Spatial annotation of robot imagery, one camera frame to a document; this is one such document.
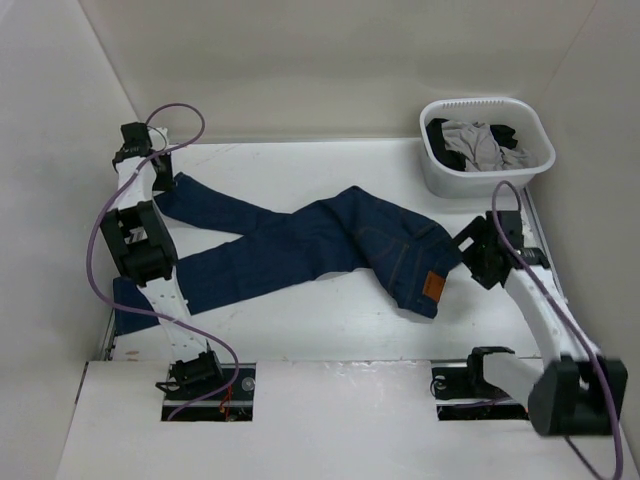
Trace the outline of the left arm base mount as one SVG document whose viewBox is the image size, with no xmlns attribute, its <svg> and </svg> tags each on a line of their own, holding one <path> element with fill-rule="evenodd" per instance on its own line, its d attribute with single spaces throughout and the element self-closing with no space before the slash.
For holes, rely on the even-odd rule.
<svg viewBox="0 0 640 480">
<path fill-rule="evenodd" d="M 163 393 L 164 422 L 250 422 L 253 420 L 257 366 L 223 364 L 212 350 L 169 366 L 155 384 Z"/>
</svg>

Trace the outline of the dark blue denim jeans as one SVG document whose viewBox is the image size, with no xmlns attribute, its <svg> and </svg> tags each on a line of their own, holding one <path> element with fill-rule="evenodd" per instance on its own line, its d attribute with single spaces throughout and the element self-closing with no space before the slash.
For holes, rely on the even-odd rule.
<svg viewBox="0 0 640 480">
<path fill-rule="evenodd" d="M 277 213 L 179 174 L 155 203 L 173 220 L 237 237 L 179 260 L 177 280 L 193 315 L 325 274 L 370 269 L 399 308 L 434 318 L 446 278 L 461 262 L 436 221 L 358 186 Z"/>
</svg>

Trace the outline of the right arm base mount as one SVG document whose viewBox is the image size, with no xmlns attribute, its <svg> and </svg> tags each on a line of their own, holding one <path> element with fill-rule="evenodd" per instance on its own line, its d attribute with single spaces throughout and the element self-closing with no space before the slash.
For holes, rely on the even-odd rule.
<svg viewBox="0 0 640 480">
<path fill-rule="evenodd" d="M 433 363 L 431 374 L 429 389 L 441 421 L 529 420 L 526 408 L 499 388 L 473 383 L 463 363 Z"/>
</svg>

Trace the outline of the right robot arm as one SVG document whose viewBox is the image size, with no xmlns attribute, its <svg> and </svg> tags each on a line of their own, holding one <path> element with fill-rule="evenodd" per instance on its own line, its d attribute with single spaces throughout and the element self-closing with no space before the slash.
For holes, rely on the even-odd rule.
<svg viewBox="0 0 640 480">
<path fill-rule="evenodd" d="M 507 347 L 476 347 L 464 384 L 521 404 L 537 434 L 609 436 L 621 413 L 628 372 L 586 337 L 557 290 L 541 249 L 524 244 L 519 211 L 488 212 L 454 238 L 463 264 L 485 289 L 501 286 L 521 311 L 541 354 L 536 369 Z"/>
</svg>

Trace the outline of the white plastic laundry basket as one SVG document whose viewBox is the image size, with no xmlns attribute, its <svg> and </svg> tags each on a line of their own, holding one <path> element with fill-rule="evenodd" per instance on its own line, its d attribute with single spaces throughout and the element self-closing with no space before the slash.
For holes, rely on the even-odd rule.
<svg viewBox="0 0 640 480">
<path fill-rule="evenodd" d="M 488 197 L 502 180 L 523 188 L 556 160 L 536 111 L 509 97 L 435 101 L 419 126 L 425 182 L 442 198 Z"/>
</svg>

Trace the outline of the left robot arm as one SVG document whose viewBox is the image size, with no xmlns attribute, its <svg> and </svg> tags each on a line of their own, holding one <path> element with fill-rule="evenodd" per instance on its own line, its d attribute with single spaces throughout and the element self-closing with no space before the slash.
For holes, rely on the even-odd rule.
<svg viewBox="0 0 640 480">
<path fill-rule="evenodd" d="M 171 154 L 165 129 L 142 122 L 121 126 L 123 145 L 113 159 L 118 174 L 115 199 L 100 229 L 121 276 L 135 285 L 164 329 L 175 361 L 190 361 L 207 350 L 206 337 L 191 330 L 193 322 L 177 280 L 178 255 L 154 201 L 173 189 Z"/>
</svg>

